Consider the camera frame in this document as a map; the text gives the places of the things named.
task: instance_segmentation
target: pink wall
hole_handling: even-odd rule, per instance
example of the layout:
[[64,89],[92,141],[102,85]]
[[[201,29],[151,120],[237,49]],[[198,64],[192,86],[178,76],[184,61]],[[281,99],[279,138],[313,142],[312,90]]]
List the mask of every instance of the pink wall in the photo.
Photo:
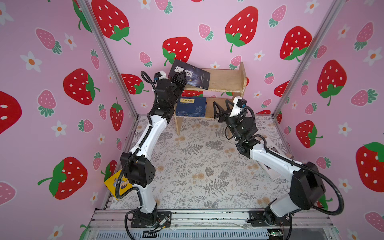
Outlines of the pink wall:
[[[116,140],[124,146],[133,118],[116,82],[108,79],[95,37],[83,24],[79,30],[72,1],[5,1],[0,10],[0,238],[79,239],[85,229],[80,226],[88,225],[107,192],[100,171],[119,159]],[[84,70],[67,77],[76,69]],[[88,74],[100,89],[93,101]],[[118,131],[110,118],[115,97],[124,113]],[[105,106],[105,120],[99,104]],[[81,132],[79,122],[86,119],[93,128],[86,121]],[[98,152],[101,162],[94,170]]]
[[[302,49],[310,43],[310,36],[303,29],[296,28],[289,34],[287,33],[292,28],[301,26],[314,36],[332,2],[331,0],[286,0],[284,2],[277,0],[173,0],[170,2],[146,0],[147,4],[143,4],[143,1],[137,0],[110,0],[110,3],[106,0],[88,1],[93,5],[93,11],[96,18],[99,19],[101,31],[105,33],[105,40],[121,73],[139,77],[142,70],[145,70],[151,77],[160,70],[168,73],[172,64],[167,61],[166,66],[164,66],[167,59],[162,53],[163,42],[169,38],[187,37],[192,43],[192,47],[189,47],[188,50],[185,47],[187,52],[185,55],[178,51],[176,58],[181,57],[182,60],[188,60],[188,63],[197,67],[211,68],[216,63],[220,65],[219,68],[229,69],[231,59],[238,55],[241,56],[250,80],[244,98],[248,100],[256,113],[266,109],[274,111],[280,100],[280,97],[274,94],[275,89],[278,91],[280,85],[289,81],[298,65],[296,59],[290,61],[283,59],[292,51],[291,47]],[[108,9],[104,7],[105,3],[108,3]],[[242,19],[238,20],[242,15],[234,17],[244,9],[246,10],[242,12],[242,14],[245,13]],[[278,25],[273,28],[270,27],[272,17],[278,21]],[[124,33],[119,30],[119,33],[115,33],[111,37],[115,32],[113,30],[114,25],[118,25],[120,29],[129,26],[129,32],[128,29]],[[213,34],[212,39],[210,39],[212,35],[208,36],[210,31]],[[234,32],[241,33],[240,40],[245,45],[241,46],[240,41],[232,39],[231,34]],[[226,39],[226,33],[230,35],[230,42]],[[140,59],[141,52],[146,54],[142,61]],[[147,56],[150,58],[151,66],[144,65],[148,62]],[[270,84],[265,83],[265,76],[268,73],[273,73],[273,82]],[[150,84],[144,83],[142,86],[138,87],[139,91],[135,91],[134,85],[128,86],[128,89],[133,90],[130,92],[133,94],[130,97],[137,112],[146,114],[152,107],[154,97]],[[212,95],[219,97],[221,94],[204,92],[206,97]],[[262,103],[268,99],[271,99],[270,105],[267,108],[262,108]]]
[[[384,60],[381,59],[383,52],[380,53],[384,42],[383,9],[382,1],[345,3],[321,43],[326,47],[325,53],[325,48],[321,47],[323,51],[319,51],[322,53],[318,58],[312,58],[308,70],[304,71],[289,96],[289,103],[282,109],[280,127],[286,129],[288,135],[285,136],[295,158],[317,163],[319,170],[330,177],[343,194],[344,212],[331,216],[343,239],[384,238],[384,99],[381,96],[384,92]],[[365,45],[365,41],[367,45],[356,51],[355,43]],[[305,80],[308,90],[303,95]],[[330,83],[336,88],[324,91]],[[312,111],[312,103],[317,105],[316,110]],[[300,138],[307,139],[303,132],[305,127],[300,124],[307,120],[312,121],[307,122],[307,127],[316,126],[317,136],[323,136],[313,145]],[[330,165],[326,164],[325,158],[329,159]],[[335,210],[337,199],[332,189],[327,188],[326,200],[330,198],[333,201],[327,202],[329,209]]]

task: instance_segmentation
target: wooden bookshelf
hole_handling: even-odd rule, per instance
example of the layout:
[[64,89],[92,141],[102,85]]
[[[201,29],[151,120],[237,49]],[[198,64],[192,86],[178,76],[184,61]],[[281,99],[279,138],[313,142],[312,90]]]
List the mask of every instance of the wooden bookshelf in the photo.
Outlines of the wooden bookshelf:
[[[211,73],[209,80],[208,90],[197,88],[191,85],[186,85],[184,90],[192,91],[213,91],[213,92],[227,92],[232,93],[233,97],[244,96],[245,87],[247,86],[247,75],[245,74],[244,64],[241,62],[238,70],[227,70],[227,69],[204,69]],[[216,101],[221,107],[226,108],[226,98],[207,98],[207,108],[205,111],[205,119],[214,118],[214,107],[213,102]],[[186,117],[176,116],[174,113],[177,135],[180,135],[181,125],[184,118],[202,118],[202,117]]]

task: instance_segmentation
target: white flower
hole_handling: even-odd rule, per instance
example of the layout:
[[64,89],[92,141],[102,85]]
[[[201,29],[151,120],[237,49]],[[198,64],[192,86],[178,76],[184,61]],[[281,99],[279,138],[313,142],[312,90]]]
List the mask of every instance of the white flower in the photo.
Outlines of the white flower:
[[6,20],[13,22],[13,18],[8,13],[6,13],[6,10],[7,8],[5,7],[5,3],[0,2],[0,13],[1,13],[0,24],[1,25],[4,25]]
[[217,64],[217,62],[215,61],[213,64],[211,64],[211,68],[219,68],[220,65]]
[[77,47],[76,44],[73,41],[73,36],[68,36],[68,34],[64,33],[65,35],[65,44],[68,44],[70,49],[73,50],[74,47]]
[[346,193],[348,192],[348,189],[352,189],[352,187],[348,184],[348,179],[342,180],[339,178],[339,188],[343,189]]
[[372,66],[373,63],[376,61],[376,60],[380,60],[383,58],[383,56],[380,54],[381,52],[381,47],[379,47],[378,49],[376,49],[375,51],[373,50],[368,50],[368,57],[366,57],[363,62],[368,62],[368,65],[369,66]]
[[375,2],[375,0],[365,0],[364,5],[368,4],[368,6],[372,6],[372,4]]
[[305,70],[308,70],[308,67],[311,65],[311,62],[308,62],[307,65],[305,66]]
[[305,9],[304,13],[307,13],[307,12],[313,13],[313,10],[319,5],[320,3],[318,3],[317,0],[312,0],[311,2],[307,2],[307,8]]
[[349,239],[351,239],[351,240],[359,240],[357,232],[352,232],[351,230],[349,230],[349,228],[347,228],[347,232],[348,232],[348,238]]
[[294,101],[294,102],[292,103],[292,109],[296,110],[296,107],[297,107],[297,103],[296,103],[296,101]]
[[53,228],[53,233],[51,235],[49,235],[49,237],[47,238],[48,240],[56,240],[58,237],[61,237],[63,235],[63,232],[61,231],[63,229],[63,225],[61,225],[60,227],[58,226],[55,226]]
[[149,4],[151,3],[151,0],[138,0],[139,3],[141,3],[141,9],[146,8],[149,10]]
[[261,94],[260,93],[260,91],[258,91],[257,93],[254,93],[254,98],[259,98],[261,95],[263,95],[263,94]]
[[113,83],[113,76],[111,73],[108,74],[108,80],[110,83]]
[[99,194],[99,192],[93,192],[93,195],[92,197],[89,199],[91,202],[92,202],[92,205],[95,203],[95,201],[97,201],[97,195]]
[[350,26],[347,26],[346,24],[344,24],[343,28],[337,32],[339,34],[339,36],[337,37],[337,40],[339,40],[340,38],[345,38],[350,28],[351,28]]
[[262,60],[262,57],[264,57],[265,56],[265,54],[263,54],[263,51],[262,50],[260,50],[260,52],[258,52],[258,53],[255,53],[255,61],[256,60],[259,60],[259,61],[261,61]]
[[60,121],[57,121],[56,125],[57,126],[51,127],[51,129],[56,132],[56,137],[60,135],[65,135],[65,129],[67,128],[67,125],[61,124]]
[[39,65],[43,62],[39,59],[36,59],[31,51],[28,52],[28,56],[20,55],[21,59],[26,62],[25,68],[27,70],[35,69],[37,72],[40,72]]
[[97,138],[97,140],[99,141],[99,145],[101,145],[102,143],[104,143],[104,139],[105,139],[105,136],[103,136],[103,135],[100,133],[100,137]]
[[344,134],[344,136],[348,135],[348,132],[352,130],[352,128],[348,127],[348,123],[344,123],[344,125],[339,124],[339,134]]

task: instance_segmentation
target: strawberry wallpaper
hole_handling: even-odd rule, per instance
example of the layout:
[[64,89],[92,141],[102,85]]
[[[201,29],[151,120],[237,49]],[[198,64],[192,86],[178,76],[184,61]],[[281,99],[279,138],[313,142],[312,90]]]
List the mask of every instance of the strawberry wallpaper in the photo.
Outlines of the strawberry wallpaper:
[[3,0],[0,31],[1,239],[83,239],[134,118],[77,1]]
[[[339,187],[330,216],[342,239],[384,239],[383,1],[344,4],[282,108],[295,158],[316,163]],[[336,210],[330,187],[319,207]]]
[[[235,71],[244,62],[244,98],[255,113],[273,112],[332,2],[88,1],[139,114],[147,114],[154,100],[140,71],[169,73],[174,59]],[[209,91],[183,95],[232,98]]]

